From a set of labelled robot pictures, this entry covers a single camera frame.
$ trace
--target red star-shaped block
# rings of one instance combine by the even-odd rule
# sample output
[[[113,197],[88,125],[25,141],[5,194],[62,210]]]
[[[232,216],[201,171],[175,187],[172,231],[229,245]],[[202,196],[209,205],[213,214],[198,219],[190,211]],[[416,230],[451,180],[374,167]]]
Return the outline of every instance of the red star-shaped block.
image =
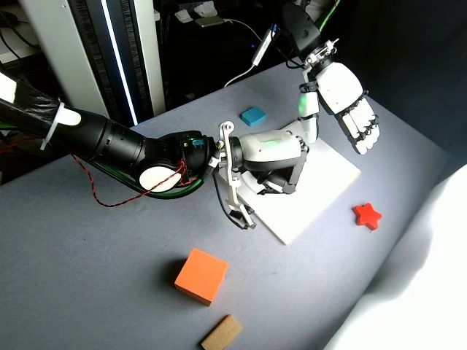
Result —
[[[357,225],[365,225],[370,230],[378,228],[378,220],[382,218],[382,215],[375,211],[370,203],[356,206],[353,212],[357,215]]]

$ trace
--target orange cube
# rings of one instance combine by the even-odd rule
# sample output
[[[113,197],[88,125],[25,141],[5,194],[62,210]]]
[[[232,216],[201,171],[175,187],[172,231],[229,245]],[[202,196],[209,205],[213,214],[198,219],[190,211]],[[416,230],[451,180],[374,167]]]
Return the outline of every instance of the orange cube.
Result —
[[[227,262],[194,248],[175,281],[175,288],[209,306],[227,268]]]

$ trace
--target blue block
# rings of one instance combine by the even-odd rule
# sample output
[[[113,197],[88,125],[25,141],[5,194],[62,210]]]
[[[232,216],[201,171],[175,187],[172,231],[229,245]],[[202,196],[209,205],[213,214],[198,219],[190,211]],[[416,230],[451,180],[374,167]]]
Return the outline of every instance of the blue block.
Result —
[[[266,115],[267,114],[262,109],[252,107],[242,113],[241,119],[248,126],[255,126],[261,124],[266,119]]]

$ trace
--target dark wall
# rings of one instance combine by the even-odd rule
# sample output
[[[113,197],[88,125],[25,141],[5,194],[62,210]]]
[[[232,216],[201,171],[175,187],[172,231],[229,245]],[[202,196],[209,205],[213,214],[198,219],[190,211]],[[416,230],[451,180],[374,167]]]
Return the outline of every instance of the dark wall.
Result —
[[[467,163],[467,1],[344,0],[323,34],[372,98]]]

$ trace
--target white board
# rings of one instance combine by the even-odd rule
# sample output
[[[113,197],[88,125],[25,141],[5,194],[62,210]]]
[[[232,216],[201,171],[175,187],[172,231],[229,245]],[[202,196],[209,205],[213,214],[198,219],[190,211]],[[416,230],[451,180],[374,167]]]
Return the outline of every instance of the white board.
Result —
[[[303,135],[299,122],[283,128]],[[360,175],[360,169],[322,139],[310,144],[296,191],[291,195],[257,195],[245,182],[239,197],[283,244],[290,244]]]

